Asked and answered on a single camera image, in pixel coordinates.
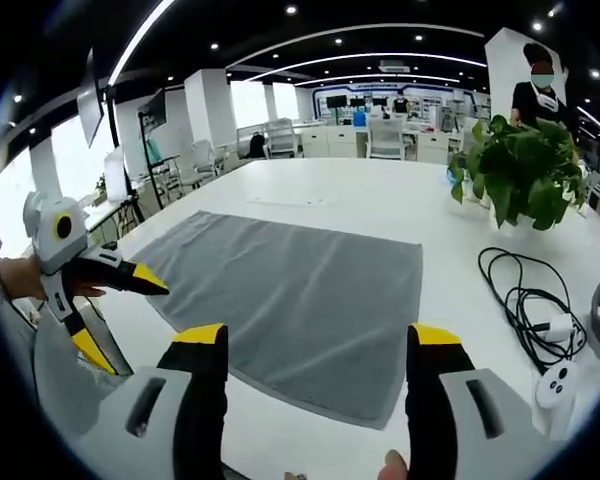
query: ceiling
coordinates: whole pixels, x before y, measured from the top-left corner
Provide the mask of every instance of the ceiling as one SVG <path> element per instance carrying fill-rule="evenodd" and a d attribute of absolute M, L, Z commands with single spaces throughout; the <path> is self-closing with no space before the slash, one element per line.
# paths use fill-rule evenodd
<path fill-rule="evenodd" d="M 108 77 L 129 39 L 159 3 L 159 0 L 68 0 L 48 13 L 44 35 L 27 43 L 25 61 L 13 76 L 12 91 L 21 94 L 23 101 L 13 105 L 11 120 L 20 123 L 47 102 L 78 87 L 91 47 L 97 76 Z M 292 16 L 285 12 L 291 3 L 297 7 Z M 591 99 L 590 107 L 595 111 L 596 99 L 600 98 L 600 79 L 592 80 L 590 69 L 600 69 L 600 56 L 591 47 L 586 25 L 579 28 L 574 23 L 574 14 L 579 14 L 573 6 L 575 2 L 563 2 L 562 11 L 553 18 L 547 17 L 557 3 L 558 0 L 518 0 L 506 4 L 494 0 L 469 3 L 385 0 L 376 8 L 369 4 L 358 8 L 350 0 L 175 0 L 126 64 L 124 72 L 139 74 L 134 80 L 119 82 L 117 99 L 124 101 L 150 94 L 161 86 L 181 84 L 200 68 L 224 68 L 253 54 L 257 55 L 228 69 L 231 80 L 250 78 L 263 68 L 276 69 L 360 53 L 416 52 L 486 63 L 485 42 L 506 26 L 557 50 L 570 70 L 569 95 L 578 99 L 578 104 L 584 98 Z M 534 20 L 543 21 L 542 32 L 532 30 Z M 313 36 L 258 54 L 280 43 L 331 29 L 386 23 L 455 27 L 484 37 L 424 26 L 368 28 Z M 423 37 L 421 41 L 416 40 L 418 35 Z M 336 38 L 342 44 L 337 45 Z M 219 45 L 216 50 L 210 48 L 214 42 Z M 387 57 L 334 60 L 293 68 L 262 80 L 298 83 L 328 76 L 380 73 L 377 67 L 384 58 Z M 403 60 L 412 68 L 411 73 L 458 79 L 460 84 L 456 85 L 463 88 L 488 91 L 486 68 L 430 58 Z M 77 112 L 74 103 L 57 110 L 45 121 L 56 124 L 74 115 Z M 25 131 L 14 139 L 13 149 L 22 148 L 26 138 Z"/>

